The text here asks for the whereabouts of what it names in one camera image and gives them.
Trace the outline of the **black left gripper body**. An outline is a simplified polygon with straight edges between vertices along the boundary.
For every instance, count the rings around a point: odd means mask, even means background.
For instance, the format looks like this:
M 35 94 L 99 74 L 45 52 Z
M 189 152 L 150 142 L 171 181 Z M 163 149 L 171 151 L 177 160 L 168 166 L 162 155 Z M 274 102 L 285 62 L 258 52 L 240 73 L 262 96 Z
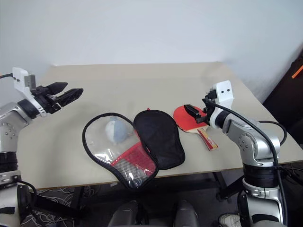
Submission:
M 36 89 L 32 89 L 32 95 L 47 113 L 53 114 L 61 110 L 50 86 L 38 86 Z

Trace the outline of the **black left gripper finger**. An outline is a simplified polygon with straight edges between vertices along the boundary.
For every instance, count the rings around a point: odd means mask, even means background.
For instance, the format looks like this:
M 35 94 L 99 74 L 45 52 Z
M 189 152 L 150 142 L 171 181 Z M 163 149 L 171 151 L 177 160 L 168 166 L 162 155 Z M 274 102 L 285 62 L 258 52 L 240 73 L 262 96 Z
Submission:
M 54 96 L 60 92 L 62 92 L 66 87 L 68 83 L 67 82 L 55 82 L 50 85 L 48 85 L 47 88 L 47 95 Z
M 60 106 L 66 106 L 70 104 L 71 102 L 77 100 L 83 93 L 82 88 L 73 88 L 62 94 L 61 96 L 58 96 L 56 98 L 56 102 Z

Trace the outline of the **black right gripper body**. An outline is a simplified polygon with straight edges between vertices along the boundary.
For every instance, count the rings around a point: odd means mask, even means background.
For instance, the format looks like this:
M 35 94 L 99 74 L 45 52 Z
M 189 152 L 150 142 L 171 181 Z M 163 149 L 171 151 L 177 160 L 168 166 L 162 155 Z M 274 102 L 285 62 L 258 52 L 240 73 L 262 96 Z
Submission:
M 210 124 L 210 118 L 215 110 L 215 100 L 217 98 L 217 92 L 215 89 L 211 89 L 207 95 L 202 99 L 202 101 L 205 104 L 205 107 L 203 108 L 203 112 L 206 114 L 204 117 L 204 122 L 209 125 Z

